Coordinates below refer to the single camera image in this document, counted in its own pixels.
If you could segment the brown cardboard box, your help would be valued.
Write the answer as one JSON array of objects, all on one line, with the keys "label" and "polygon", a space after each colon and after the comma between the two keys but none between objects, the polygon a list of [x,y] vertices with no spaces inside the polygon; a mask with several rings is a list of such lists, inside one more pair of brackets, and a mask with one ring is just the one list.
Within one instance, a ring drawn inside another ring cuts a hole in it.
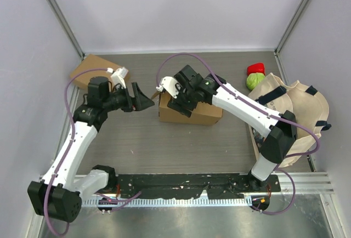
[{"label": "brown cardboard box", "polygon": [[[109,91],[112,91],[115,86],[112,84],[111,75],[106,72],[109,67],[116,70],[124,66],[117,65],[97,55],[90,54],[70,73],[69,82],[66,86],[68,87],[70,84],[74,84],[87,92],[88,84],[90,80],[93,79],[93,87],[104,84],[105,87],[108,87]],[[126,86],[129,79],[130,73],[128,73],[124,79]]]},{"label": "brown cardboard box", "polygon": [[173,99],[168,93],[155,92],[151,97],[155,100],[158,97],[158,116],[161,122],[214,125],[223,117],[223,110],[214,105],[198,103],[190,117],[182,115],[168,107]]}]

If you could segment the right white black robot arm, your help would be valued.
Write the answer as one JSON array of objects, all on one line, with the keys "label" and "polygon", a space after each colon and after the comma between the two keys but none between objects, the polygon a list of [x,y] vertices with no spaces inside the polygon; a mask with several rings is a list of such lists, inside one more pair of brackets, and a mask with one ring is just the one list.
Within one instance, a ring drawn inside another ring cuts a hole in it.
[{"label": "right white black robot arm", "polygon": [[254,128],[263,138],[259,157],[248,173],[247,183],[253,191],[261,191],[268,177],[282,163],[297,139],[293,125],[295,115],[266,108],[236,91],[229,83],[215,74],[202,77],[190,65],[174,76],[161,78],[158,90],[167,92],[171,99],[168,107],[190,117],[198,103],[219,107]]}]

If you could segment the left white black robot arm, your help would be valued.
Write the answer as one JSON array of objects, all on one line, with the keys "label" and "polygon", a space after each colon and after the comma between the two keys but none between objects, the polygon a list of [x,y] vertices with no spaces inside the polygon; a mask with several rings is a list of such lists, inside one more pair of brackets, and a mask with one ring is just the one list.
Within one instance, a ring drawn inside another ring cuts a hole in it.
[{"label": "left white black robot arm", "polygon": [[81,180],[75,181],[80,163],[93,139],[97,136],[111,111],[143,111],[154,106],[133,82],[133,96],[128,89],[116,85],[110,89],[107,77],[93,77],[88,84],[86,102],[72,117],[69,134],[48,172],[40,182],[31,182],[27,193],[37,215],[46,219],[73,222],[82,202],[98,191],[112,193],[117,187],[114,168],[96,165]]}]

